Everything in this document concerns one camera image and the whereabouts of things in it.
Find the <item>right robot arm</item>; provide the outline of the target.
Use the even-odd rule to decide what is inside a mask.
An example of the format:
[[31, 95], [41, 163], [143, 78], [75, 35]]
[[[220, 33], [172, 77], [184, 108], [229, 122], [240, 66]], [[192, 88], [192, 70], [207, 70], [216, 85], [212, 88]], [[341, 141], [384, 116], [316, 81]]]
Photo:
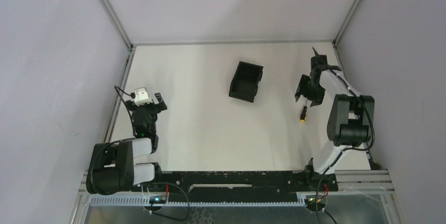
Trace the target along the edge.
[[305, 167], [305, 186], [318, 190], [334, 174], [342, 156], [350, 151], [368, 151], [375, 141], [374, 98], [355, 90], [337, 65], [316, 50], [310, 59], [310, 73], [302, 75], [295, 100], [304, 101], [300, 120], [305, 121], [310, 107], [331, 102], [326, 126], [326, 143]]

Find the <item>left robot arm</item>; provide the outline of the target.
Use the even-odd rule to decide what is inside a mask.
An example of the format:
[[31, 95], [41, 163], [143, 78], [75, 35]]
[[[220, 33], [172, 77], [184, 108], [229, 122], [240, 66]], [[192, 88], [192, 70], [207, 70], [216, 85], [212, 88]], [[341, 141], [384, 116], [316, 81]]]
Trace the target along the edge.
[[158, 148], [156, 122], [167, 105], [161, 93], [155, 98], [153, 101], [144, 88], [135, 90], [132, 99], [125, 101], [135, 135], [94, 146], [86, 178], [90, 194], [112, 195], [142, 183], [152, 191], [163, 187], [165, 180], [157, 162], [137, 162], [137, 158], [154, 154]]

